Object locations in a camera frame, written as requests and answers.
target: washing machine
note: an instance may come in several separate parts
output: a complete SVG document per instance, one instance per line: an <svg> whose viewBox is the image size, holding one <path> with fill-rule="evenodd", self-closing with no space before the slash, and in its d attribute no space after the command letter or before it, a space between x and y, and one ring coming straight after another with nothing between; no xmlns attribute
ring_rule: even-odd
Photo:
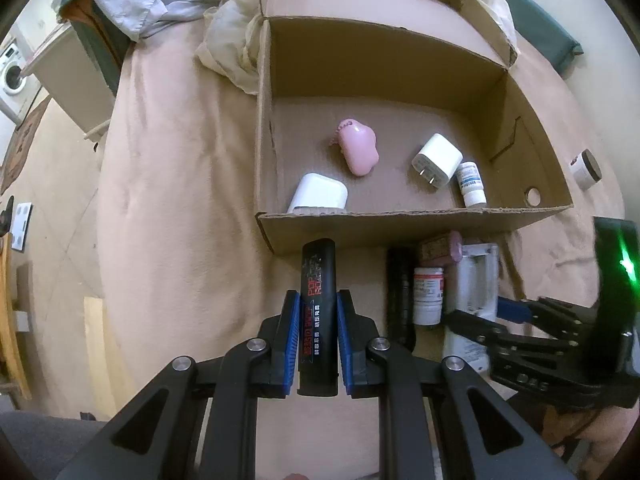
<svg viewBox="0 0 640 480"><path fill-rule="evenodd" d="M16 46L10 43L0 54L0 99L4 103L6 115L21 123L26 117L33 100L40 89L40 82L34 75L22 76L26 60Z"/></svg>

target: black cylindrical object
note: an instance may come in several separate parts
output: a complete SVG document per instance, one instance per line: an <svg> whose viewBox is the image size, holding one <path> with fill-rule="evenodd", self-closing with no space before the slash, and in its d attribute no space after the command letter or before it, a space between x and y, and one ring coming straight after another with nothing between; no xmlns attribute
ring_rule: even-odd
<svg viewBox="0 0 640 480"><path fill-rule="evenodd" d="M335 243L329 238L302 247L298 371L302 396L338 394L338 317Z"/></svg>
<svg viewBox="0 0 640 480"><path fill-rule="evenodd" d="M415 348L415 251L391 247L386 252L386 336L409 351Z"/></svg>

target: white pill bottle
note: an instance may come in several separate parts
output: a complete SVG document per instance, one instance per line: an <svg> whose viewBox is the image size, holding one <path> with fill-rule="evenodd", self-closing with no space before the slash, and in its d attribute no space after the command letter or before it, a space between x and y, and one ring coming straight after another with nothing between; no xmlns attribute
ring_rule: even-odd
<svg viewBox="0 0 640 480"><path fill-rule="evenodd" d="M474 162L463 162L456 170L456 179L460 186L460 193L465 201L465 207L486 207L486 196L480 172Z"/></svg>

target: brown rug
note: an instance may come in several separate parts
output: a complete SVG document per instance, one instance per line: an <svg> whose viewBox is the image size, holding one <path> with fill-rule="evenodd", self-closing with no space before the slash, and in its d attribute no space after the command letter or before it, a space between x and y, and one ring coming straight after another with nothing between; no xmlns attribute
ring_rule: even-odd
<svg viewBox="0 0 640 480"><path fill-rule="evenodd" d="M2 186L0 186L0 194L14 182L27 161L29 148L33 142L33 136L38 129L40 120L44 115L47 105L51 101L51 96L47 96L43 102L36 106L25 118L20 126L14 130L14 134L9 141L9 147L4 154L2 162Z"/></svg>

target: washing machine door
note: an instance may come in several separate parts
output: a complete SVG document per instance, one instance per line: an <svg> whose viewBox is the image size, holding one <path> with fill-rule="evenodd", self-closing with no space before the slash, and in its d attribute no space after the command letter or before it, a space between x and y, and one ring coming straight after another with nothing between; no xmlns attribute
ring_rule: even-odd
<svg viewBox="0 0 640 480"><path fill-rule="evenodd" d="M9 61L2 70L2 90L9 95L19 94L27 84L27 79L22 77L21 72L16 59Z"/></svg>

